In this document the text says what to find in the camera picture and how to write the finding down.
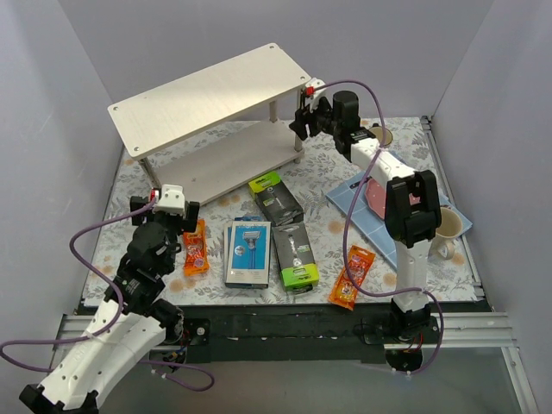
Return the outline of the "black green razor box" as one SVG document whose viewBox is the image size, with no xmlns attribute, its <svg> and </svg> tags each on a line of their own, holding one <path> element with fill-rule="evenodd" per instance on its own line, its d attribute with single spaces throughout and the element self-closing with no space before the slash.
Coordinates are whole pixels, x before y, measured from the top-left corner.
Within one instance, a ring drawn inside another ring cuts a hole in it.
<svg viewBox="0 0 552 414">
<path fill-rule="evenodd" d="M 272 235 L 284 289 L 296 294 L 312 291 L 319 273 L 304 223 L 274 227 Z"/>
<path fill-rule="evenodd" d="M 304 220 L 304 210 L 277 171 L 267 172 L 248 182 L 250 194 L 274 227 Z"/>
</svg>

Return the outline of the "white two-tier shelf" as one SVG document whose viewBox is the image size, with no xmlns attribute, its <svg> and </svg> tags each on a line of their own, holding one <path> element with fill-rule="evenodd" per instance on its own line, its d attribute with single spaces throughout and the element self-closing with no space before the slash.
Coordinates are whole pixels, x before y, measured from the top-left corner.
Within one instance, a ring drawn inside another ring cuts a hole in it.
<svg viewBox="0 0 552 414">
<path fill-rule="evenodd" d="M 154 185 L 180 185 L 207 204 L 298 161 L 299 138 L 278 118 L 278 101 L 298 96 L 311 76 L 270 43 L 108 108 L 124 147 Z M 149 156 L 266 106 L 269 117 L 157 169 Z"/>
</svg>

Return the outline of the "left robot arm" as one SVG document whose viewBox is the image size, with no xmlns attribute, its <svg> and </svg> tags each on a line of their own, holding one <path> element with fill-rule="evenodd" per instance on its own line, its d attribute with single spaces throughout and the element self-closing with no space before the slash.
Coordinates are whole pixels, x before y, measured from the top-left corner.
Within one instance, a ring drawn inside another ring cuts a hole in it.
<svg viewBox="0 0 552 414">
<path fill-rule="evenodd" d="M 117 383 L 152 348 L 180 342 L 183 311 L 160 298 L 164 276 L 175 269 L 179 237 L 198 224 L 200 204 L 178 186 L 130 199 L 135 226 L 116 276 L 64 359 L 19 399 L 33 413 L 97 413 Z"/>
</svg>

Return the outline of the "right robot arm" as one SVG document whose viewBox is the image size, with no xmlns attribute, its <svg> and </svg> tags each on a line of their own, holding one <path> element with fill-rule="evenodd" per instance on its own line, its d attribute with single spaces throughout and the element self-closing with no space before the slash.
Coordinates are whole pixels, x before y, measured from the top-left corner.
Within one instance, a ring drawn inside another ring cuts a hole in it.
<svg viewBox="0 0 552 414">
<path fill-rule="evenodd" d="M 354 92 L 338 91 L 326 98 L 325 89 L 317 82 L 303 87 L 289 127 L 301 141 L 320 133 L 331 135 L 337 152 L 364 169 L 359 187 L 374 179 L 384 188 L 384 223 L 395 243 L 397 279 L 395 291 L 387 295 L 391 310 L 383 330 L 399 342 L 413 341 L 430 326 L 433 298 L 426 289 L 428 256 L 442 223 L 436 176 L 395 158 L 383 139 L 362 126 L 360 101 Z"/>
</svg>

